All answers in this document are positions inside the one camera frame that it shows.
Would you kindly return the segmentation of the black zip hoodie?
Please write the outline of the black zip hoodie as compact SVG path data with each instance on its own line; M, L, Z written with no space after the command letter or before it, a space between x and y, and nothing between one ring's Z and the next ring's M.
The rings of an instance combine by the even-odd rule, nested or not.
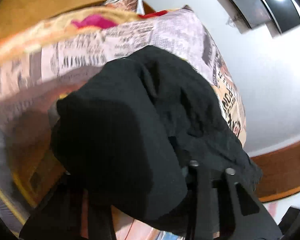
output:
M89 191L150 226L184 235L185 167L234 168L254 189L260 168L224 120L211 85L185 60L146 46L108 62L57 102L51 148Z

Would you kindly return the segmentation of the small black wall monitor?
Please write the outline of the small black wall monitor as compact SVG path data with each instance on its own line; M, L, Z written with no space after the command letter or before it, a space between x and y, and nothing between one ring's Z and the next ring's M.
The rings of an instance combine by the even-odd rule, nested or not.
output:
M237 8L243 21L254 29L271 22L271 16L261 0L229 0Z

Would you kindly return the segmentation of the large black wall television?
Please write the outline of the large black wall television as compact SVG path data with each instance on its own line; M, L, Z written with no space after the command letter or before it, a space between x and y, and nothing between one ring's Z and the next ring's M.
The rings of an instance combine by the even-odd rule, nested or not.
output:
M292 0L262 0L274 24L283 34L300 26L300 15Z

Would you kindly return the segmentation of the newspaper print bed cover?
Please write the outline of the newspaper print bed cover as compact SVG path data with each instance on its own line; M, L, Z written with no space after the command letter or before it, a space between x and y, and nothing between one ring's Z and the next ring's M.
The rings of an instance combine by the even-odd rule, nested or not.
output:
M185 60L211 85L224 120L241 142L242 100L210 33L192 10L172 10L57 41L0 66L0 199L6 205L0 207L0 239L185 239L186 231L176 235L156 229L87 190L51 148L60 118L57 102L108 62L146 46ZM211 185L227 179L229 168L205 168Z

